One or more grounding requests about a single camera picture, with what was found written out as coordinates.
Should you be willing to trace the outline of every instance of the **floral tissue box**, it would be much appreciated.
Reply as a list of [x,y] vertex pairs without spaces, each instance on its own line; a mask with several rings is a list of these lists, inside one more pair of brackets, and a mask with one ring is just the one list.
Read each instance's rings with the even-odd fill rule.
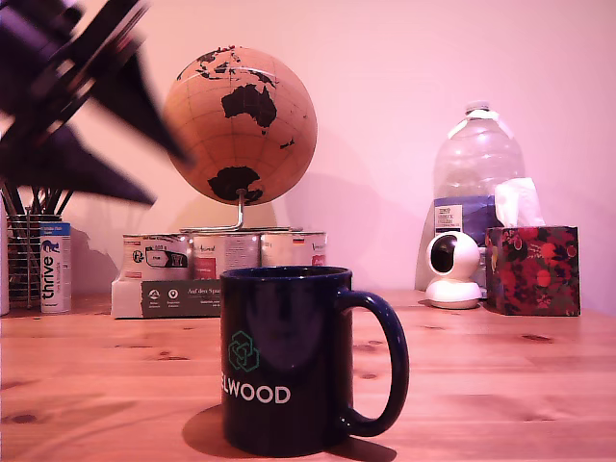
[[488,228],[488,304],[504,315],[579,316],[578,229]]

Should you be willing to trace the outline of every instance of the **cork globe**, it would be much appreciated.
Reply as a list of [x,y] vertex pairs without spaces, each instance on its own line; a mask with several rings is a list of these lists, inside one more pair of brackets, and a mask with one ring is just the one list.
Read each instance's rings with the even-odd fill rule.
[[317,143],[315,109],[284,64],[242,47],[219,48],[190,63],[173,83],[163,116],[194,158],[180,174],[199,192],[236,204],[269,202],[305,173]]

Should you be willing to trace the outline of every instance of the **bottle cap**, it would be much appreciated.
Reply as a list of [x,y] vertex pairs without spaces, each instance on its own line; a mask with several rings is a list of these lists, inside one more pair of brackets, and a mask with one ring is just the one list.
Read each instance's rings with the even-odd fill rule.
[[466,105],[465,113],[468,115],[472,111],[482,110],[482,111],[490,111],[490,103],[488,101],[479,99],[476,101],[470,101]]

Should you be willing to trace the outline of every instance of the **mug handle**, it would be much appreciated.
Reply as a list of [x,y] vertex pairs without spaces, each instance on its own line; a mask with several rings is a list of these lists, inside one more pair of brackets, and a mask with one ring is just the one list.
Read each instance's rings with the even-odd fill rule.
[[341,416],[341,423],[349,435],[376,436],[394,424],[406,401],[409,375],[408,348],[398,316],[387,301],[370,292],[338,292],[336,309],[339,314],[343,315],[358,306],[372,311],[385,332],[392,360],[392,386],[387,405],[379,417],[369,419],[349,406]]

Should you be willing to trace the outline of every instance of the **continent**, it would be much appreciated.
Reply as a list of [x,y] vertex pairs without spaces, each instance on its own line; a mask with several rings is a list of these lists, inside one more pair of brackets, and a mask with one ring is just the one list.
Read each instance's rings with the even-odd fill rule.
[[[199,63],[199,65],[200,65],[203,69],[205,69],[205,70],[207,71],[207,69],[205,68],[205,66],[203,65],[203,63],[211,63],[213,60],[215,60],[215,59],[216,59],[216,56],[217,56],[217,55],[219,55],[220,53],[225,53],[225,52],[227,52],[227,51],[231,51],[231,56],[235,56],[235,52],[234,52],[234,51],[232,51],[232,50],[234,50],[234,49],[235,49],[235,45],[231,45],[231,46],[228,46],[228,47],[226,47],[226,48],[221,48],[221,47],[218,47],[218,49],[216,49],[216,50],[214,50],[214,51],[211,51],[211,52],[209,52],[209,53],[206,53],[205,55],[201,55],[201,56],[199,56],[199,57],[198,57],[195,61],[197,61],[197,62]],[[186,67],[184,67],[184,69],[182,69],[182,72],[180,72],[180,73],[178,74],[178,76],[177,76],[177,79],[176,79],[176,80],[182,80],[182,77],[183,77],[183,75],[184,75],[184,71],[185,71],[186,69],[188,69],[188,68],[189,68],[189,66],[190,66],[191,64],[187,65]]]
[[269,127],[276,119],[276,106],[268,89],[263,88],[263,93],[260,93],[254,84],[237,87],[223,96],[221,103],[227,118],[248,114],[263,128]]
[[229,66],[229,62],[225,61],[224,63],[217,65],[216,68],[214,69],[214,72],[216,74],[224,74],[228,66]]
[[249,69],[248,72],[250,72],[252,75],[256,75],[257,77],[259,77],[259,80],[263,82],[264,84],[270,84],[271,86],[276,88],[276,85],[273,84],[273,81],[271,80],[271,78],[268,77],[263,72],[259,72],[258,70],[254,70],[254,69]]
[[260,177],[250,167],[225,167],[208,183],[215,195],[223,200],[239,199],[238,190],[246,190],[245,203],[250,204],[263,195],[261,190],[249,190],[248,186]]
[[216,59],[216,56],[219,55],[220,53],[225,53],[227,51],[234,50],[234,49],[235,49],[234,45],[227,46],[225,48],[218,47],[218,49],[211,51],[210,53],[206,53],[205,55],[199,56],[196,60],[199,61],[200,64],[211,63],[213,60]]
[[289,142],[285,142],[284,144],[280,144],[280,149],[284,149],[285,147],[289,147],[295,144],[295,140],[291,138]]
[[210,71],[207,68],[197,69],[196,73],[199,74],[204,79],[208,80],[222,80],[222,77],[218,77],[216,75],[210,75]]

